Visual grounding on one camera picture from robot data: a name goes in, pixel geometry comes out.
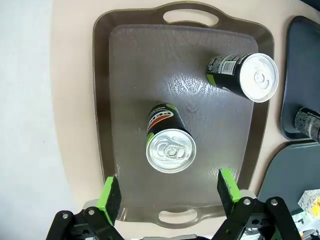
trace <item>beige table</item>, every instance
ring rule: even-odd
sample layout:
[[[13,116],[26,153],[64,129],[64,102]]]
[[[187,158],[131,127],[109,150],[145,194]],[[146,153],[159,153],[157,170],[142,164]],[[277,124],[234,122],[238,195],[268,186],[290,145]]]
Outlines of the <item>beige table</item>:
[[[92,36],[96,19],[115,9],[153,8],[168,0],[54,0],[51,30],[51,89],[56,133],[73,199],[78,209],[99,198],[104,182],[96,130]],[[285,36],[291,19],[303,15],[320,23],[319,13],[299,0],[203,0],[226,14],[260,23],[274,37],[274,60],[280,83],[272,97],[262,147],[250,184],[258,192],[272,157],[286,139],[279,129],[284,90]],[[173,230],[152,223],[117,222],[125,238],[212,235],[225,218]]]

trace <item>can lid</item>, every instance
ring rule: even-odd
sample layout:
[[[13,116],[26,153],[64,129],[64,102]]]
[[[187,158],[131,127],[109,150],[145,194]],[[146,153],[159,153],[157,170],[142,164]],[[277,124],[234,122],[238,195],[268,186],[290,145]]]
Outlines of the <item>can lid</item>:
[[[269,100],[279,84],[279,73],[273,59],[263,53],[248,56],[240,69],[240,85],[244,94],[256,103]]]
[[[146,158],[156,170],[174,174],[183,171],[196,156],[194,139],[185,131],[165,129],[157,133],[146,145]]]

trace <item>paper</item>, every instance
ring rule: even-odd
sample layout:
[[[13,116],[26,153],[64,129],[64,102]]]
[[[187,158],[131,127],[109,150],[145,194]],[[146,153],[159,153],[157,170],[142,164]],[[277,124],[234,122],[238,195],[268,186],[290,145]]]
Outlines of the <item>paper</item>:
[[[320,199],[320,189],[304,191],[298,205],[305,212],[309,212],[317,199]]]

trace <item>green stripe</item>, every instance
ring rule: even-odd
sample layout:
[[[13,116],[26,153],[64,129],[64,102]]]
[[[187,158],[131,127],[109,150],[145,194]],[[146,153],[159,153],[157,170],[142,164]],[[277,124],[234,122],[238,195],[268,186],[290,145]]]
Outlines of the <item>green stripe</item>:
[[[148,142],[152,139],[153,136],[154,136],[154,133],[150,132],[149,135],[146,137],[146,144],[148,144]]]
[[[222,168],[221,173],[228,188],[232,202],[237,203],[242,198],[242,195],[235,179],[232,177],[232,174],[228,168]]]
[[[170,103],[167,103],[166,106],[178,112],[178,109]]]
[[[105,215],[106,219],[108,220],[108,222],[111,224],[111,226],[113,226],[113,223],[108,215],[106,207],[107,207],[108,197],[110,195],[111,186],[112,186],[113,181],[114,181],[114,177],[108,176],[108,178],[105,181],[103,191],[102,191],[100,198],[96,204],[96,207],[98,209],[100,209],[100,211],[104,212],[104,215]]]
[[[209,83],[211,83],[213,86],[217,86],[216,82],[215,82],[215,78],[213,75],[211,74],[207,74],[206,78],[208,79]]]

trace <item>can label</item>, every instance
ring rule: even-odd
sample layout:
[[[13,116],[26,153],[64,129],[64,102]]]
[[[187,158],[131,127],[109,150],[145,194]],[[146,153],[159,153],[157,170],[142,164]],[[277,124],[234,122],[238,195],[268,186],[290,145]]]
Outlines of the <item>can label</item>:
[[[206,77],[213,86],[248,98],[240,84],[240,69],[249,54],[216,56],[207,66]]]
[[[178,109],[170,103],[159,104],[151,110],[148,118],[146,143],[148,144],[154,135],[165,129],[180,129],[187,132]]]
[[[320,114],[316,111],[301,108],[295,116],[294,127],[309,138],[320,142]]]
[[[147,132],[152,128],[155,124],[159,123],[162,120],[173,117],[174,113],[170,110],[165,109],[164,106],[156,108],[149,116]]]
[[[209,62],[208,72],[235,75],[236,64],[240,64],[247,55],[216,56]]]

